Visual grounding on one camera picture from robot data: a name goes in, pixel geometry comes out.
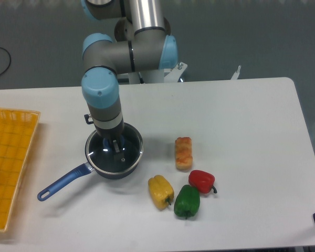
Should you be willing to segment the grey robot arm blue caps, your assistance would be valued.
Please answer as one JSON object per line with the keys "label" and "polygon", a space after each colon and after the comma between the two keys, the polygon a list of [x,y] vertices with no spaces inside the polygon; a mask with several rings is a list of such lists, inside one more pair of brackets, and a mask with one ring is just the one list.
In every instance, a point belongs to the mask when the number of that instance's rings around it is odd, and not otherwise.
{"label": "grey robot arm blue caps", "polygon": [[124,17],[132,26],[124,41],[114,43],[108,35],[95,33],[84,40],[82,49],[85,73],[81,86],[92,122],[114,159],[124,161],[124,121],[117,75],[174,68],[178,63],[176,39],[166,32],[159,1],[81,4],[93,19]]}

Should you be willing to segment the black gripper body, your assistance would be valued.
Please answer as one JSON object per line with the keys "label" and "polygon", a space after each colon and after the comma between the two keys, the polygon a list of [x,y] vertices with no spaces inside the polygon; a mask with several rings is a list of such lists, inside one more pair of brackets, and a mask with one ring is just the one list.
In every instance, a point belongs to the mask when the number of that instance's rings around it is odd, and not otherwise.
{"label": "black gripper body", "polygon": [[120,141],[120,135],[124,130],[122,113],[93,113],[85,114],[87,124],[94,124],[97,133],[110,142]]}

